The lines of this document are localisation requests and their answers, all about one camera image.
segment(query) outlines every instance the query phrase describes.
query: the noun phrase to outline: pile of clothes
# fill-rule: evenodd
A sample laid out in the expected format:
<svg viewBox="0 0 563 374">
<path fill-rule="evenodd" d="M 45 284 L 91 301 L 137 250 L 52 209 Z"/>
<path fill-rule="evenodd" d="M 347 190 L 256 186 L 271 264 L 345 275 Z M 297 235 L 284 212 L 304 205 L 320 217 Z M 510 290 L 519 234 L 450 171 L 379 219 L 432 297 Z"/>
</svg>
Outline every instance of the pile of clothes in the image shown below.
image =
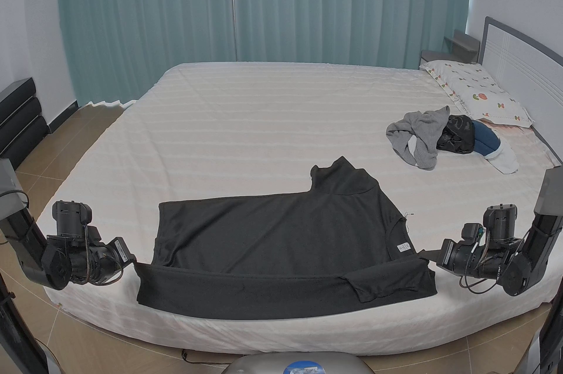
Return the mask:
<svg viewBox="0 0 563 374">
<path fill-rule="evenodd" d="M 387 127 L 394 151 L 409 165 L 431 170 L 438 150 L 455 153 L 478 152 L 503 174 L 518 170 L 516 154 L 495 130 L 465 115 L 450 115 L 450 107 L 415 111 Z"/>
</svg>

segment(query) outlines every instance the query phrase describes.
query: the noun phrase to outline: white headboard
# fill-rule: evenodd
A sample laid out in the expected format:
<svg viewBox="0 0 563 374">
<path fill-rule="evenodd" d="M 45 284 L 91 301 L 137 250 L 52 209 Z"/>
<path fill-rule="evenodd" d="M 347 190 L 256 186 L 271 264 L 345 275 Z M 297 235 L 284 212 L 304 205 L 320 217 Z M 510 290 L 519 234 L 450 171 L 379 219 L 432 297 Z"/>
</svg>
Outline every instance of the white headboard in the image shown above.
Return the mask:
<svg viewBox="0 0 563 374">
<path fill-rule="evenodd" d="M 536 133 L 563 158 L 563 57 L 529 36 L 485 18 L 479 63 L 534 120 Z"/>
</svg>

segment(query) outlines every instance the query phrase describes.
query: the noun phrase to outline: tile floor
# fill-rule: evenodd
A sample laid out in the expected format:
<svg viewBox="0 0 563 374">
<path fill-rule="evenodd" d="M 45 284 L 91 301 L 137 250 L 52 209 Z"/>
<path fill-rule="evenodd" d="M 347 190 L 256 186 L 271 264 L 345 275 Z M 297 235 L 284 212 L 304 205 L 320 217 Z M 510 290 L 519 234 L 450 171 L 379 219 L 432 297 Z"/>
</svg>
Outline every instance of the tile floor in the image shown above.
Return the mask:
<svg viewBox="0 0 563 374">
<path fill-rule="evenodd" d="M 18 167 L 18 179 L 38 217 L 60 184 L 103 131 L 122 113 L 119 107 L 86 106 L 48 135 Z M 219 374 L 236 356 L 188 352 L 134 340 L 97 328 L 52 304 L 43 288 L 30 282 L 9 244 L 0 246 L 0 272 L 33 335 L 54 352 L 67 374 Z M 393 356 L 367 356 L 364 361 L 385 374 L 486 374 L 511 372 L 547 317 L 544 304 L 522 316 L 499 323 L 433 349 Z M 214 366 L 212 363 L 223 363 Z M 17 373 L 0 348 L 0 372 Z"/>
</svg>

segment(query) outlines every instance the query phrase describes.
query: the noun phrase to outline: white bed sheet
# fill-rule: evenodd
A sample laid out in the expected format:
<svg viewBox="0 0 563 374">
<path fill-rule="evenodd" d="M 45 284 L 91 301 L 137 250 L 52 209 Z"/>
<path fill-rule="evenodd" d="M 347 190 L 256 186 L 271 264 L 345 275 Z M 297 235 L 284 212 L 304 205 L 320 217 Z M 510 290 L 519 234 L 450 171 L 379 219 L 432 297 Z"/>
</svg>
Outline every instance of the white bed sheet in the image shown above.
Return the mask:
<svg viewBox="0 0 563 374">
<path fill-rule="evenodd" d="M 315 164 L 344 155 L 379 180 L 403 213 L 417 250 L 459 239 L 497 203 L 518 206 L 516 235 L 530 226 L 552 159 L 529 129 L 500 127 L 520 169 L 496 171 L 479 154 L 440 152 L 434 171 L 409 166 L 385 136 L 405 112 L 453 105 L 425 72 L 305 63 L 198 63 L 170 69 L 79 161 L 38 223 L 55 232 L 56 200 L 88 203 L 104 241 L 123 236 L 150 263 L 158 203 L 306 191 Z M 133 267 L 115 285 L 47 289 L 68 312 L 119 334 L 203 351 L 336 350 L 388 354 L 455 340 L 533 309 L 557 291 L 559 239 L 544 279 L 518 297 L 501 287 L 476 296 L 436 269 L 433 297 L 333 316 L 278 321 L 190 318 L 138 305 Z"/>
</svg>

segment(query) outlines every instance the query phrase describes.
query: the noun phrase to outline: pillowcase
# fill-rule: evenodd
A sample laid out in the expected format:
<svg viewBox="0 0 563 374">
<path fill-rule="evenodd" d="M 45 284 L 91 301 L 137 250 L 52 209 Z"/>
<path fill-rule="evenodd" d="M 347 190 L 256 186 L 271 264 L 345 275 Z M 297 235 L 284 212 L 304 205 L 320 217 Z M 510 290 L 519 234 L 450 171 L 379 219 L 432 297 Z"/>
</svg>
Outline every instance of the pillowcase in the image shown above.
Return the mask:
<svg viewBox="0 0 563 374">
<path fill-rule="evenodd" d="M 471 119 L 526 128 L 533 123 L 525 108 L 498 86 L 480 64 L 435 60 L 420 68 L 432 75 Z"/>
</svg>

